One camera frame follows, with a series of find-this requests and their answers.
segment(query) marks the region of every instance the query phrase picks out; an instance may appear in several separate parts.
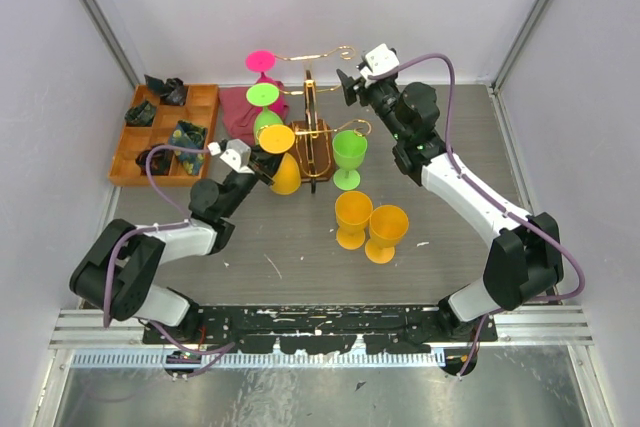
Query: pink cloth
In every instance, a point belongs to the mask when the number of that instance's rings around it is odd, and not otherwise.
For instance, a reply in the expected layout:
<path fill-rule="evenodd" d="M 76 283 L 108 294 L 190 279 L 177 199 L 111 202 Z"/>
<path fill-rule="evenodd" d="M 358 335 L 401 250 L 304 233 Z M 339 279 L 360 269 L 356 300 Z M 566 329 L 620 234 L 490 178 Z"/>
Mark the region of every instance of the pink cloth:
<path fill-rule="evenodd" d="M 274 85 L 282 88 L 282 82 L 273 80 Z M 240 139 L 247 145 L 255 145 L 253 138 L 253 123 L 261 109 L 256 108 L 247 100 L 249 87 L 230 87 L 220 90 L 220 107 L 222 108 L 222 123 L 232 139 Z M 276 112 L 284 121 L 289 113 L 289 106 L 283 99 L 281 112 Z"/>

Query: gray table surface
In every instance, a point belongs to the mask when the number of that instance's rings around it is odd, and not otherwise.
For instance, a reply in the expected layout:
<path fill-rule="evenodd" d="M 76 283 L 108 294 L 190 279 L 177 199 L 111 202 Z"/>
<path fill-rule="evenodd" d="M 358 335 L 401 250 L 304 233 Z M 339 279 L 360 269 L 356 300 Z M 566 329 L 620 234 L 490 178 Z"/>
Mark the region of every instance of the gray table surface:
<path fill-rule="evenodd" d="M 448 89 L 438 87 L 444 133 Z M 484 86 L 456 89 L 453 140 L 465 164 L 510 201 L 517 202 L 497 121 Z M 290 97 L 289 119 L 303 118 L 303 101 Z M 393 139 L 370 108 L 347 107 L 341 92 L 319 94 L 319 113 L 330 126 L 352 118 L 369 120 L 373 132 L 359 169 L 359 190 L 377 207 L 395 204 L 409 215 L 409 232 L 386 265 L 371 263 L 364 249 L 343 250 L 335 241 L 334 203 L 341 191 L 332 182 L 278 196 L 259 184 L 231 217 L 236 230 L 227 247 L 208 257 L 162 265 L 156 282 L 199 303 L 435 303 L 478 278 L 487 248 L 473 229 L 434 194 L 400 174 Z M 218 122 L 216 139 L 226 137 Z M 219 161 L 210 176 L 221 181 L 228 169 Z M 188 188 L 166 192 L 183 205 Z M 137 224 L 171 222 L 180 214 L 150 188 L 123 188 L 116 217 Z M 271 265 L 269 259 L 277 266 Z"/>

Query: black mounting plate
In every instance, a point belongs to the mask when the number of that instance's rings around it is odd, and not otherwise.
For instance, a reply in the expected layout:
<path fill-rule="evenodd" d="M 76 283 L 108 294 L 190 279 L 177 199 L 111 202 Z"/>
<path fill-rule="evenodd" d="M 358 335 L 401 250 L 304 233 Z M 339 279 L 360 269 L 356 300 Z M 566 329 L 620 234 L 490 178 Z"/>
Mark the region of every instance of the black mounting plate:
<path fill-rule="evenodd" d="M 290 305 L 206 306 L 198 311 L 201 329 L 185 343 L 199 343 L 202 329 L 206 345 L 235 342 L 232 352 L 267 354 L 276 340 L 285 354 L 298 349 L 309 355 L 348 352 L 362 335 L 367 354 L 428 353 L 430 342 L 469 342 L 475 323 L 447 335 L 430 305 Z M 496 341 L 495 325 L 486 323 L 483 342 Z M 145 329 L 144 344 L 169 342 L 153 328 Z"/>

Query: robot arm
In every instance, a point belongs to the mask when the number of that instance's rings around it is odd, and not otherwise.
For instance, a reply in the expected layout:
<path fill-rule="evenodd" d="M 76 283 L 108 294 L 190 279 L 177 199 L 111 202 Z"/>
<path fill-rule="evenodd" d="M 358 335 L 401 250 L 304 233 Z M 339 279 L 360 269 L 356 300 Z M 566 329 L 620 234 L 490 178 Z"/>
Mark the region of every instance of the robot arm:
<path fill-rule="evenodd" d="M 400 171 L 444 199 L 489 246 L 483 276 L 438 304 L 440 324 L 451 332 L 483 314 L 513 310 L 562 280 L 560 253 L 507 213 L 529 220 L 555 240 L 559 239 L 558 226 L 546 213 L 531 216 L 505 200 L 452 154 L 462 170 L 455 168 L 435 129 L 440 116 L 435 89 L 414 82 L 400 92 L 395 82 L 397 74 L 381 80 L 371 78 L 384 76 L 398 65 L 395 51 L 382 44 L 364 56 L 358 65 L 358 78 L 340 70 L 338 76 L 347 105 L 356 100 L 363 106 L 370 105 L 396 139 L 392 152 Z M 501 204 L 504 212 L 469 181 Z"/>
<path fill-rule="evenodd" d="M 209 144 L 212 155 L 220 155 L 232 168 L 224 182 L 202 179 L 191 189 L 192 219 L 178 228 L 134 226 L 122 219 L 109 223 L 71 276 L 70 289 L 91 304 L 104 303 L 106 272 L 118 241 L 134 229 L 120 250 L 111 294 L 110 315 L 116 320 L 131 317 L 158 321 L 175 328 L 179 338 L 189 338 L 199 325 L 199 306 L 191 299 L 153 283 L 159 265 L 192 255 L 210 255 L 222 250 L 234 226 L 227 219 L 259 182 L 270 185 L 282 155 L 272 155 L 241 140 Z"/>

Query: metal frame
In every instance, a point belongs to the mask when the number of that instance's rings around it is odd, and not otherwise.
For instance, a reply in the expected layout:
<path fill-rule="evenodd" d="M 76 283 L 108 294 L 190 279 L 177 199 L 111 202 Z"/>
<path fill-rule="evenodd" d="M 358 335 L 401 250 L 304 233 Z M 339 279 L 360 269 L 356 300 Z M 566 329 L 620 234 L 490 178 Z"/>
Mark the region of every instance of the metal frame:
<path fill-rule="evenodd" d="M 437 307 L 428 307 L 437 311 Z M 582 308 L 565 305 L 528 305 L 492 316 L 498 341 L 483 347 L 593 345 Z M 144 327 L 136 320 L 114 321 L 102 327 L 101 310 L 63 310 L 49 344 L 51 349 L 157 349 L 142 343 Z M 433 348 L 465 348 L 467 342 L 428 342 Z"/>
<path fill-rule="evenodd" d="M 517 144 L 513 140 L 513 132 L 500 97 L 500 91 L 550 1 L 551 0 L 535 1 L 532 10 L 500 67 L 495 81 L 491 84 L 491 87 L 488 88 L 505 140 L 505 148 L 512 166 L 522 205 L 530 211 L 535 211 L 536 201 L 527 188 L 526 172 L 519 161 L 521 156 L 519 155 Z M 96 0 L 81 0 L 81 2 L 125 76 L 132 85 L 136 85 L 140 79 L 138 79 L 135 69 L 114 34 L 113 29 L 110 27 L 102 9 Z M 111 207 L 113 207 L 117 201 L 117 193 L 118 190 L 115 190 L 109 204 L 110 208 L 105 211 L 103 219 L 105 224 L 110 220 L 110 217 L 112 217 Z M 68 310 L 60 313 L 49 346 L 51 353 L 50 368 L 44 381 L 44 387 L 39 398 L 38 406 L 36 407 L 36 412 L 34 413 L 34 427 L 45 427 L 54 424 L 71 366 L 74 368 L 82 368 L 80 365 L 81 361 L 85 362 L 85 366 L 96 366 L 98 364 L 104 367 L 120 365 L 114 363 L 114 357 L 112 355 L 106 355 L 104 357 L 96 357 L 94 355 L 92 357 L 90 355 L 91 352 L 95 353 L 98 350 L 108 352 L 109 350 L 113 351 L 115 349 L 119 351 L 124 349 L 125 352 L 129 353 L 140 353 L 142 351 L 153 354 L 158 352 L 158 346 L 145 346 L 141 343 L 144 327 L 137 321 L 114 322 L 111 329 L 107 331 L 102 328 L 101 319 L 102 312 L 99 310 Z M 495 315 L 491 321 L 496 324 L 499 339 L 497 342 L 482 343 L 483 348 L 567 345 L 592 424 L 598 426 L 613 425 L 605 396 L 598 382 L 597 369 L 594 365 L 593 339 L 589 332 L 586 318 L 579 306 L 524 306 L 513 313 Z M 436 351 L 442 348 L 468 347 L 466 343 L 444 342 L 430 345 Z M 257 356 L 243 357 L 244 355 L 245 354 L 229 354 L 225 364 L 227 364 L 227 366 L 232 366 L 233 364 L 246 367 L 252 362 L 265 362 L 265 359 L 262 357 L 256 360 Z M 289 367 L 292 364 L 322 364 L 326 361 L 326 359 L 320 359 L 319 362 L 304 360 L 312 359 L 312 357 L 309 356 L 296 355 L 288 357 L 293 357 L 293 359 L 290 359 L 293 362 L 288 362 L 287 364 Z M 367 359 L 366 356 L 361 356 L 354 360 L 356 364 L 361 364 L 371 359 Z M 392 362 L 383 358 L 377 360 L 383 364 Z M 396 360 L 400 360 L 400 364 L 403 362 L 407 363 L 407 366 L 419 366 L 417 364 L 420 362 L 423 363 L 422 365 L 432 365 L 433 363 L 433 359 L 422 359 L 419 356 L 407 357 L 406 359 L 396 357 Z M 146 365 L 157 366 L 158 363 L 154 364 L 152 362 Z"/>
<path fill-rule="evenodd" d="M 511 44 L 511 48 L 509 49 L 507 56 L 498 69 L 496 79 L 491 84 L 491 87 L 496 92 L 500 92 L 500 90 L 504 86 L 504 83 L 509 76 L 511 69 L 518 60 L 522 49 L 526 45 L 529 37 L 531 36 L 531 33 L 533 32 L 533 29 L 535 29 L 535 27 L 540 22 L 540 19 L 542 18 L 544 12 L 547 10 L 550 2 L 551 0 L 535 0 L 535 2 L 533 3 L 533 7 L 529 12 L 529 15 L 527 16 L 527 19 L 524 21 L 524 24 L 522 24 L 518 35 L 513 41 L 513 44 Z"/>
<path fill-rule="evenodd" d="M 100 33 L 105 45 L 113 55 L 114 60 L 122 69 L 122 73 L 125 75 L 131 86 L 135 88 L 136 85 L 140 83 L 141 79 L 137 76 L 133 65 L 129 61 L 124 48 L 118 41 L 118 38 L 111 28 L 104 12 L 100 8 L 100 5 L 98 5 L 96 0 L 80 0 L 80 2 L 93 21 L 93 25 L 95 25 L 96 29 Z"/>
<path fill-rule="evenodd" d="M 588 409 L 594 425 L 597 419 L 608 419 L 608 410 L 600 390 L 591 358 L 585 354 L 594 345 L 587 320 L 579 306 L 527 305 L 517 311 L 494 315 L 498 333 L 496 342 L 481 342 L 483 349 L 491 347 L 567 345 L 580 355 L 584 366 L 576 372 L 580 388 L 584 389 L 585 400 L 592 402 Z M 51 426 L 62 400 L 62 395 L 70 368 L 144 368 L 164 367 L 166 347 L 142 344 L 144 326 L 137 320 L 114 321 L 111 328 L 102 327 L 100 310 L 63 310 L 58 316 L 49 349 L 52 354 L 51 367 L 45 380 L 45 387 L 35 414 L 34 427 Z M 247 355 L 227 354 L 219 368 L 247 367 L 430 367 L 440 365 L 445 348 L 468 348 L 466 342 L 429 343 L 432 354 L 411 354 L 403 356 L 363 354 L 356 341 L 352 353 L 343 356 L 284 355 L 276 349 L 273 354 Z"/>

